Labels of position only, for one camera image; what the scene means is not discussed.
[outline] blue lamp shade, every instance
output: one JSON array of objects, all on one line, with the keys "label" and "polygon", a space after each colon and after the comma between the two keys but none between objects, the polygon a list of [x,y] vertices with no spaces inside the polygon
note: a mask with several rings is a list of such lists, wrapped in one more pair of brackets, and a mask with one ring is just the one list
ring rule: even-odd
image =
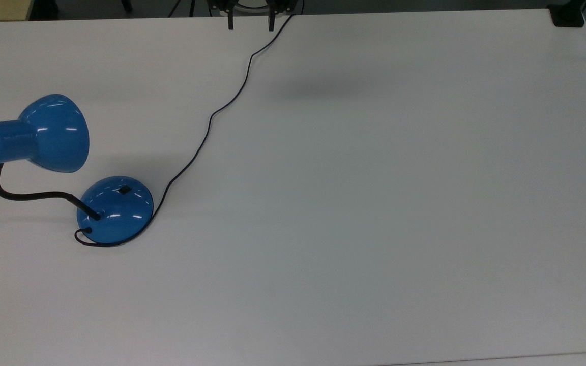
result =
[{"label": "blue lamp shade", "polygon": [[64,95],[32,102],[16,120],[0,122],[0,163],[28,159],[45,169],[72,173],[89,153],[83,113]]}]

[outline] black cable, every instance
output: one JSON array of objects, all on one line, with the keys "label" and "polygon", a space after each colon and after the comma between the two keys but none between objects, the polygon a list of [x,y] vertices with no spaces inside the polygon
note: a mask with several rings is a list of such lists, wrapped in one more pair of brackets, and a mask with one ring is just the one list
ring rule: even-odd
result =
[{"label": "black cable", "polygon": [[2,169],[4,167],[3,163],[0,163],[0,197],[9,199],[10,201],[35,201],[37,199],[47,199],[47,198],[61,198],[66,199],[72,205],[79,208],[84,213],[91,216],[94,220],[100,220],[101,215],[96,213],[93,209],[83,203],[83,201],[74,197],[74,195],[68,194],[67,192],[38,192],[36,194],[11,194],[2,188]]},{"label": "black cable", "polygon": [[185,165],[184,168],[182,168],[182,170],[179,171],[179,173],[177,173],[169,181],[169,183],[167,184],[167,187],[164,189],[164,193],[162,194],[162,198],[160,200],[160,204],[158,204],[158,208],[156,208],[156,210],[153,213],[153,215],[151,215],[151,218],[149,218],[148,222],[146,222],[146,225],[144,225],[144,227],[142,227],[141,230],[137,234],[134,234],[130,238],[125,239],[125,240],[122,240],[122,241],[117,241],[116,243],[109,243],[109,244],[97,243],[97,242],[90,243],[90,242],[83,241],[83,240],[79,239],[78,238],[79,232],[87,232],[88,229],[89,229],[89,232],[91,232],[91,229],[88,228],[88,227],[86,227],[84,229],[80,229],[80,230],[77,230],[76,232],[74,232],[74,238],[79,243],[84,244],[86,246],[96,246],[96,247],[114,247],[114,246],[120,246],[121,244],[128,243],[132,239],[137,238],[140,234],[142,234],[142,232],[144,232],[144,230],[146,230],[147,227],[149,227],[149,225],[151,224],[151,222],[153,222],[153,220],[155,219],[155,217],[160,212],[160,209],[162,208],[162,204],[164,203],[164,200],[167,197],[167,193],[169,193],[170,186],[173,184],[173,182],[175,182],[178,178],[180,178],[180,176],[182,175],[182,173],[184,173],[187,169],[189,169],[189,167],[191,166],[191,164],[193,164],[193,162],[198,157],[198,153],[200,153],[200,150],[202,150],[202,147],[205,145],[205,141],[207,141],[207,137],[209,137],[210,130],[212,129],[212,121],[214,120],[214,116],[216,116],[216,114],[221,113],[223,110],[225,110],[226,108],[228,108],[232,103],[235,102],[235,100],[237,100],[237,98],[239,97],[239,95],[241,95],[241,92],[244,91],[244,88],[246,87],[246,83],[248,81],[248,77],[250,76],[250,67],[252,65],[252,60],[253,60],[254,56],[258,55],[259,53],[261,53],[262,51],[264,51],[265,49],[267,49],[268,47],[270,47],[270,45],[272,45],[273,42],[275,42],[275,40],[277,39],[277,37],[279,37],[279,35],[282,33],[282,31],[286,27],[286,24],[288,24],[289,21],[291,21],[291,19],[293,19],[294,16],[295,16],[295,14],[291,14],[291,16],[288,17],[288,19],[284,22],[284,24],[279,28],[279,31],[277,31],[277,34],[273,37],[272,40],[270,40],[270,42],[268,42],[267,45],[265,45],[264,47],[260,48],[259,51],[254,52],[252,55],[250,55],[250,60],[248,60],[248,67],[247,67],[247,70],[246,70],[246,78],[244,79],[244,83],[242,83],[241,87],[239,88],[239,91],[235,94],[235,96],[229,102],[227,102],[225,104],[225,106],[220,107],[219,109],[216,109],[216,111],[214,111],[214,113],[212,113],[212,115],[210,115],[209,122],[207,122],[207,132],[205,132],[205,136],[202,138],[202,142],[200,143],[200,146],[198,146],[198,149],[196,150],[196,153],[194,153],[193,157],[191,158],[191,160],[189,160],[189,162],[187,163],[187,165]]},{"label": "black cable", "polygon": [[193,18],[194,9],[196,9],[196,0],[191,0],[191,6],[189,7],[189,18]]},{"label": "black cable", "polygon": [[179,4],[180,4],[180,0],[177,0],[177,2],[175,2],[175,5],[173,5],[173,9],[171,10],[171,12],[169,13],[169,16],[167,16],[167,18],[170,18],[173,15],[175,10],[178,8]]}]

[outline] desk lamp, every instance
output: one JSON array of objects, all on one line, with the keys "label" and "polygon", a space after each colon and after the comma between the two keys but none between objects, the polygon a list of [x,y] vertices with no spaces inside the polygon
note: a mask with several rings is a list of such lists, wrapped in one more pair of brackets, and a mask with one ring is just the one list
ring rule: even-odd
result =
[{"label": "desk lamp", "polygon": [[[27,159],[61,173],[81,169],[89,153],[89,132],[83,113],[64,95],[32,102],[16,120],[0,122],[0,177],[5,162]],[[65,192],[11,194],[0,184],[0,196],[12,201],[63,198],[78,208],[81,232],[97,246],[125,243],[140,234],[153,215],[153,197],[146,186],[127,176],[98,181],[82,199]]]}]

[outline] lamp base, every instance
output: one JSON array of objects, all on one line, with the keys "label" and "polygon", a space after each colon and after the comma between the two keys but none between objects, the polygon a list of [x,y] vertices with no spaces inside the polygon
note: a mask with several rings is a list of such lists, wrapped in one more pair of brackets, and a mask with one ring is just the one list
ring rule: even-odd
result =
[{"label": "lamp base", "polygon": [[78,226],[91,229],[84,235],[99,244],[113,246],[132,238],[153,215],[151,192],[128,176],[111,176],[94,183],[81,201],[101,215],[100,220],[94,220],[81,210],[76,212]]}]

